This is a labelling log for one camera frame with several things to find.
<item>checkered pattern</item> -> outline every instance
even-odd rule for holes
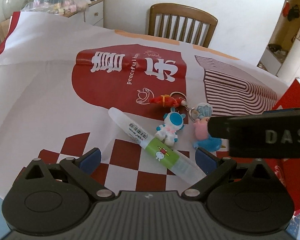
[[[180,151],[189,158],[189,152]],[[102,163],[91,175],[118,194],[120,190],[165,191],[179,193],[190,187],[151,157],[139,145],[116,139],[110,161]]]
[[[60,153],[42,150],[38,157],[46,164],[59,163],[70,156],[78,158],[83,154],[88,137],[89,133],[68,137]],[[180,152],[189,158],[189,152]],[[162,166],[139,145],[119,139],[114,141],[110,158],[102,160],[91,177],[116,194],[120,190],[177,190],[181,193],[191,186]]]

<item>plastic bag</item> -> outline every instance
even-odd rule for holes
[[[40,11],[51,14],[64,15],[75,11],[85,10],[89,0],[34,0],[21,11]]]

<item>barcode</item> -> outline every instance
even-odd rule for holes
[[[137,125],[135,125],[134,123],[130,123],[129,126],[140,136],[142,136],[144,139],[148,138],[148,135],[142,130],[140,129]]]

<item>chinese characters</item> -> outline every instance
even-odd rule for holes
[[[152,58],[145,58],[147,61],[147,70],[145,73],[149,76],[156,76],[157,79],[160,80],[168,80],[170,82],[174,82],[176,79],[172,77],[178,71],[178,67],[174,65],[176,62],[173,60],[164,61],[163,58],[157,58],[156,63],[153,64]]]
[[[121,71],[124,56],[125,54],[97,51],[91,59],[93,67],[90,71],[92,73],[99,70],[107,70],[108,73],[115,70]]]

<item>green label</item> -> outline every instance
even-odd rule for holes
[[[146,147],[147,153],[156,158],[163,166],[171,169],[171,167],[180,158],[177,153],[169,149],[159,139],[153,138]]]

